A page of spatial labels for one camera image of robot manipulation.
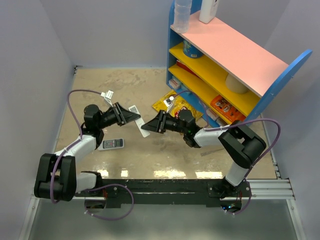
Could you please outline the white long remote control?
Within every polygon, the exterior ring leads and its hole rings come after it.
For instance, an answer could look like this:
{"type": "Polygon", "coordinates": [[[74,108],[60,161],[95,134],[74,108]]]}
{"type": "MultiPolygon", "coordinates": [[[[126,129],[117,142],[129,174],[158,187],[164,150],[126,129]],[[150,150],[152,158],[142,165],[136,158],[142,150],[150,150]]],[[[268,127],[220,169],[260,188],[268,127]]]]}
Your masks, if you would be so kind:
{"type": "MultiPolygon", "coordinates": [[[[138,115],[140,114],[140,112],[138,111],[136,105],[130,106],[130,107],[128,108],[128,110],[129,110],[130,112],[135,113],[135,114],[138,114],[138,115]]],[[[140,131],[140,133],[141,133],[141,135],[142,135],[143,138],[146,138],[146,137],[148,137],[148,136],[150,135],[150,132],[149,132],[148,130],[142,129],[142,125],[145,124],[145,122],[144,122],[144,120],[143,120],[142,117],[140,117],[139,119],[135,120],[134,122],[135,122],[135,124],[137,125],[137,127],[138,127],[138,129],[139,129],[139,131],[140,131]]]]}

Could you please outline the grey button remote control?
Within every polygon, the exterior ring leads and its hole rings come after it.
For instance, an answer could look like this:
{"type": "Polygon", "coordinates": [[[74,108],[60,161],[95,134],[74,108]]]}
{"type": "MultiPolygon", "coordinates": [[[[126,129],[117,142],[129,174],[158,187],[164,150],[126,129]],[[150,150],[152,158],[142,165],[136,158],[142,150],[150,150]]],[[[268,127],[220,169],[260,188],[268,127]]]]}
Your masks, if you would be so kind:
{"type": "Polygon", "coordinates": [[[125,142],[123,138],[103,140],[97,149],[99,151],[122,149],[124,147],[124,143],[125,142]]]}

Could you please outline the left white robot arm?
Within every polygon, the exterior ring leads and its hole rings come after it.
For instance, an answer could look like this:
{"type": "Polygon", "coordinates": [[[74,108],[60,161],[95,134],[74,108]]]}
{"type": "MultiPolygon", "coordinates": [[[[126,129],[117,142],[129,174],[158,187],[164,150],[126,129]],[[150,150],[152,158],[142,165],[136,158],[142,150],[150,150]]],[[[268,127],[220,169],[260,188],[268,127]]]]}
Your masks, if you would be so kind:
{"type": "Polygon", "coordinates": [[[106,127],[114,124],[123,126],[140,117],[140,114],[123,108],[117,102],[105,112],[95,104],[86,106],[78,138],[62,150],[40,157],[34,195],[50,199],[53,204],[69,202],[82,191],[99,196],[104,190],[101,174],[94,171],[78,174],[76,164],[102,144],[106,127]]]}

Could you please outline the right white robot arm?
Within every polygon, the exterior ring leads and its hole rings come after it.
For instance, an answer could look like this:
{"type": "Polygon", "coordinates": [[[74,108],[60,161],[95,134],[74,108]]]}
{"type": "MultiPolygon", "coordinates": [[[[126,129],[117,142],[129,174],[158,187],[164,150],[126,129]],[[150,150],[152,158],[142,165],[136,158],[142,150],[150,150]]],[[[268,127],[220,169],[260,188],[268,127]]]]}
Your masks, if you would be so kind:
{"type": "Polygon", "coordinates": [[[143,124],[141,128],[159,134],[167,130],[183,135],[184,142],[191,148],[206,146],[222,146],[227,151],[233,163],[222,179],[213,188],[221,196],[235,196],[240,190],[240,184],[249,172],[253,163],[266,149],[266,142],[246,125],[235,122],[226,129],[207,129],[196,124],[190,110],[181,110],[176,117],[160,110],[155,118],[143,124]]]}

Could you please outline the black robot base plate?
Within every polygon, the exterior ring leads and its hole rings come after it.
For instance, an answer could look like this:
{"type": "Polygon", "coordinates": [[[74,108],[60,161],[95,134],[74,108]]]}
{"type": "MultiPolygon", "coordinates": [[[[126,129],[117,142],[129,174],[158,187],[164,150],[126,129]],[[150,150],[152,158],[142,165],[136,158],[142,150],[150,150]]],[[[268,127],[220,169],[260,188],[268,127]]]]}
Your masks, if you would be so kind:
{"type": "Polygon", "coordinates": [[[107,208],[135,205],[204,205],[219,208],[223,201],[237,203],[252,196],[248,182],[242,181],[229,195],[221,196],[214,186],[223,179],[102,179],[96,189],[77,194],[87,200],[102,198],[107,208]]]}

